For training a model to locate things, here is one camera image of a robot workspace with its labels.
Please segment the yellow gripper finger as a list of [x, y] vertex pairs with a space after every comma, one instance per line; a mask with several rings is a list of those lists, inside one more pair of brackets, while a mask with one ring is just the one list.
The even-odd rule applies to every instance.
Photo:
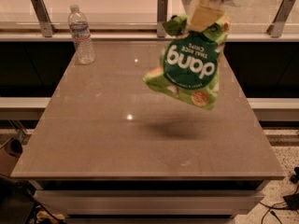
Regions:
[[223, 0], [192, 0], [187, 19], [189, 31], [203, 32], [213, 25], [223, 14]]

